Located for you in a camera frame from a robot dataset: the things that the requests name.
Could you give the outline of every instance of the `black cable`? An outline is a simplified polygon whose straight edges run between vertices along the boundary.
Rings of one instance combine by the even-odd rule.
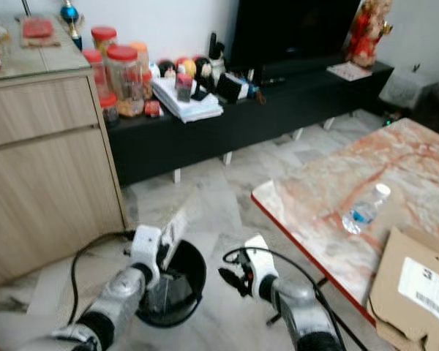
[[[337,321],[335,320],[334,312],[331,310],[329,303],[327,302],[325,296],[323,295],[322,291],[320,290],[320,288],[317,285],[317,283],[315,282],[315,280],[300,265],[298,265],[297,263],[295,263],[291,259],[287,258],[285,255],[280,254],[279,252],[275,252],[275,251],[270,250],[270,249],[265,249],[263,247],[254,247],[254,246],[240,247],[238,249],[234,249],[232,251],[229,251],[227,254],[225,254],[222,257],[222,260],[224,263],[236,264],[237,262],[235,262],[235,261],[229,261],[228,257],[231,256],[232,254],[239,253],[239,252],[244,252],[246,254],[247,250],[257,250],[257,251],[262,251],[262,252],[268,252],[269,254],[271,254],[273,256],[281,258],[282,260],[289,263],[294,268],[298,269],[298,271],[300,271],[301,273],[304,274],[304,276],[311,282],[312,286],[314,287],[314,290],[318,294],[319,300],[323,304],[323,307],[329,313],[331,323],[333,324],[333,326],[335,328],[335,333],[337,333],[338,341],[342,345],[343,351],[346,351],[345,343],[343,341],[342,334],[339,331]]]
[[[71,325],[73,321],[75,320],[76,310],[78,309],[78,286],[76,283],[75,278],[75,269],[76,269],[76,263],[78,259],[89,249],[91,249],[94,246],[106,243],[114,238],[127,238],[128,240],[133,240],[133,236],[135,234],[135,231],[127,231],[127,232],[119,232],[119,233],[106,233],[102,234],[100,237],[95,238],[94,240],[90,241],[86,246],[82,247],[78,250],[76,255],[73,257],[72,261],[72,268],[70,271],[70,278],[72,280],[72,290],[73,290],[73,307],[72,307],[72,313],[70,315],[70,318],[68,319],[68,325]]]

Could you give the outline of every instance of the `water bottle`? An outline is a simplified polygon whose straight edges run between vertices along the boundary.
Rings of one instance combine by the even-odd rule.
[[[379,208],[390,195],[390,188],[385,184],[376,184],[375,188],[363,195],[353,207],[342,216],[343,227],[351,234],[361,234],[374,222]]]

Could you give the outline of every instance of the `barcode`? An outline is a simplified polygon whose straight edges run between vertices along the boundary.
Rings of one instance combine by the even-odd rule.
[[[423,294],[416,292],[416,298],[420,300],[422,303],[428,305],[431,309],[434,309],[437,313],[439,313],[439,305],[436,304],[433,300],[430,298],[427,298]]]

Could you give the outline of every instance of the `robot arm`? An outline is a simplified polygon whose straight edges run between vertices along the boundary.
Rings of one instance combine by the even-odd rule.
[[[34,340],[19,351],[106,351],[123,334],[145,291],[160,280],[159,264],[168,252],[161,237],[157,228],[138,227],[130,267],[105,285],[75,324]]]
[[[261,236],[246,242],[245,247],[267,249]],[[221,268],[222,278],[242,296],[271,303],[283,317],[296,350],[342,351],[326,310],[308,284],[279,278],[273,258],[267,252],[241,251],[235,263],[241,265],[245,275],[239,278]]]

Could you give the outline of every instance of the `white paper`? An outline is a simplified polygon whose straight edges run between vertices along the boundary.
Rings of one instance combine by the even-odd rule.
[[[439,319],[439,274],[406,257],[398,292]]]
[[[336,64],[335,66],[327,67],[327,71],[332,72],[333,74],[348,80],[349,82],[372,75],[372,72],[362,69],[351,62],[345,62],[344,64]]]
[[[217,117],[223,113],[222,107],[218,104],[218,98],[213,94],[209,94],[202,101],[182,102],[178,101],[176,97],[175,78],[157,78],[153,79],[152,83],[156,97],[184,123]],[[195,91],[196,82],[193,83],[192,92]]]

